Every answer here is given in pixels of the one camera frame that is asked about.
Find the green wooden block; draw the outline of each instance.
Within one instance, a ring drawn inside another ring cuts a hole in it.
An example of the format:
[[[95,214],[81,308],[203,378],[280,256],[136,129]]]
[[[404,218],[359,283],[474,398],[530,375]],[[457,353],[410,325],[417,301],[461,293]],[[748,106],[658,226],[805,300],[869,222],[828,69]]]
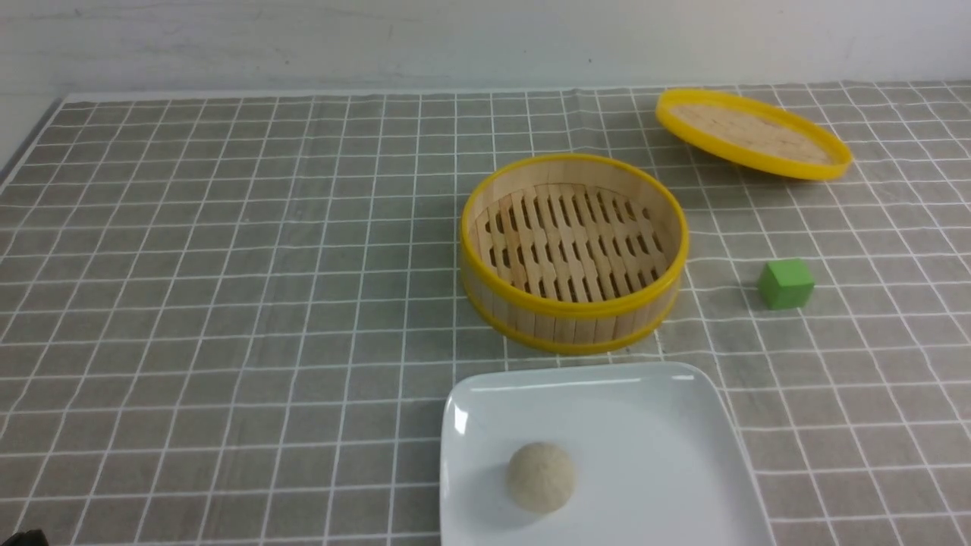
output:
[[[794,309],[806,305],[815,285],[805,261],[779,259],[765,264],[758,278],[758,293],[769,309]]]

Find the bamboo steamer lid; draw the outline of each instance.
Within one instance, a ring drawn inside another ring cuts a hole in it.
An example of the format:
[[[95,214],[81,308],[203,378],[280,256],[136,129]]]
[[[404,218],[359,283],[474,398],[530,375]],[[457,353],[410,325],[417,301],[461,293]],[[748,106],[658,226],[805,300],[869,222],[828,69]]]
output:
[[[845,144],[811,121],[727,93],[666,91],[658,100],[657,118],[710,154],[791,178],[838,178],[853,160]]]

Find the grid pattern tablecloth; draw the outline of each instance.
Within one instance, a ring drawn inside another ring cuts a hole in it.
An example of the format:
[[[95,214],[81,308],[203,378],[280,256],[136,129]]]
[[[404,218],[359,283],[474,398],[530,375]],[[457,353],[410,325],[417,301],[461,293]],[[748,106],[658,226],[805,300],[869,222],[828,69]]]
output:
[[[454,382],[665,358],[720,388],[780,546],[967,544],[971,84],[729,90],[856,165],[739,169],[654,88],[67,102],[0,195],[0,534],[436,544]],[[563,151],[645,168],[691,227],[672,316],[608,356],[509,342],[455,282],[465,196]],[[818,287],[768,312],[790,256]]]

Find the yellow rim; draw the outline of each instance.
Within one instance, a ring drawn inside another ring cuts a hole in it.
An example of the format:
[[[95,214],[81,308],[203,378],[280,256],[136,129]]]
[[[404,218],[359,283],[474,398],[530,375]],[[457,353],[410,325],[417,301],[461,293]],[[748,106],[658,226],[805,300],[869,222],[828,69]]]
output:
[[[597,301],[589,303],[574,303],[572,301],[555,301],[551,299],[546,299],[531,293],[527,293],[523,290],[519,290],[514,286],[506,283],[494,273],[488,270],[486,264],[482,259],[472,251],[472,243],[469,241],[468,233],[466,232],[465,225],[471,222],[473,219],[469,218],[471,216],[472,203],[493,181],[498,177],[508,173],[509,171],[519,169],[526,165],[531,165],[533,163],[542,163],[544,161],[560,161],[560,160],[582,160],[582,161],[595,161],[598,163],[606,163],[608,165],[613,165],[618,169],[625,170],[634,176],[643,180],[646,184],[650,184],[655,189],[657,189],[664,198],[667,199],[668,204],[674,209],[675,215],[678,218],[678,225],[681,227],[681,245],[678,249],[678,253],[675,255],[674,260],[671,262],[668,270],[660,276],[659,279],[653,283],[647,285],[645,288],[640,289],[634,293],[628,294],[623,297],[616,299],[611,299],[607,301]],[[687,220],[685,219],[685,212],[681,209],[681,205],[674,198],[674,195],[667,190],[660,182],[646,174],[644,171],[632,167],[621,161],[615,159],[610,159],[608,157],[601,157],[599,155],[587,155],[587,154],[554,154],[554,155],[541,155],[538,157],[530,157],[529,159],[523,159],[517,161],[506,167],[499,169],[491,176],[486,178],[479,184],[469,199],[465,202],[465,207],[462,209],[462,219],[459,226],[459,242],[462,247],[462,253],[465,255],[466,260],[472,269],[475,271],[476,275],[482,279],[482,281],[496,293],[499,297],[517,305],[533,311],[535,313],[541,313],[544,315],[553,315],[557,317],[569,317],[574,319],[596,319],[599,317],[609,317],[614,315],[620,315],[626,313],[632,309],[643,306],[645,303],[655,299],[660,293],[670,287],[677,279],[681,276],[682,269],[685,268],[685,262],[687,261],[687,245],[688,245],[688,234],[687,234]],[[516,336],[507,333],[505,330],[496,327],[503,333],[506,333],[514,339]]]
[[[793,161],[724,141],[711,133],[685,123],[681,118],[671,113],[672,108],[684,104],[710,104],[759,118],[770,119],[811,139],[829,154],[834,164],[824,165],[822,163]],[[808,119],[751,98],[728,93],[704,89],[664,91],[657,100],[657,120],[667,130],[709,154],[780,176],[802,180],[832,180],[843,176],[843,173],[850,167],[850,163],[853,162],[853,154],[846,144]]]
[[[609,351],[626,347],[631,343],[634,343],[651,334],[651,332],[655,331],[657,327],[661,325],[664,319],[667,318],[668,314],[671,313],[671,309],[674,308],[674,303],[678,300],[677,290],[681,288],[680,281],[678,284],[679,285],[675,288],[674,297],[671,298],[671,301],[667,304],[667,307],[661,311],[660,315],[658,315],[656,319],[650,322],[643,329],[640,329],[626,337],[622,337],[621,339],[614,339],[604,343],[571,345],[568,343],[556,343],[553,341],[547,341],[545,339],[537,339],[513,330],[508,325],[495,320],[495,318],[489,313],[486,313],[486,310],[483,309],[482,305],[480,305],[479,300],[472,295],[468,285],[465,283],[465,277],[462,276],[462,286],[465,288],[465,293],[469,296],[469,303],[472,304],[472,308],[475,309],[476,312],[479,313],[479,316],[481,316],[483,320],[485,320],[490,326],[498,330],[499,333],[509,337],[510,339],[519,341],[523,345],[532,347],[533,349],[539,349],[540,351],[546,351],[548,353],[560,353],[562,355],[593,355],[595,353],[607,353]]]

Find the bamboo steamer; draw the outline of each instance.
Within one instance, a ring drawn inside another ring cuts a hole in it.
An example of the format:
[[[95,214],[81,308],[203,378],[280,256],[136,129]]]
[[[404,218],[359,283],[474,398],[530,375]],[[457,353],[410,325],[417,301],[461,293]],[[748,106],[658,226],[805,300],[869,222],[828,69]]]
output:
[[[459,228],[473,307],[505,335],[565,353],[651,333],[685,268],[685,214],[657,180],[583,154],[532,157],[483,181]]]

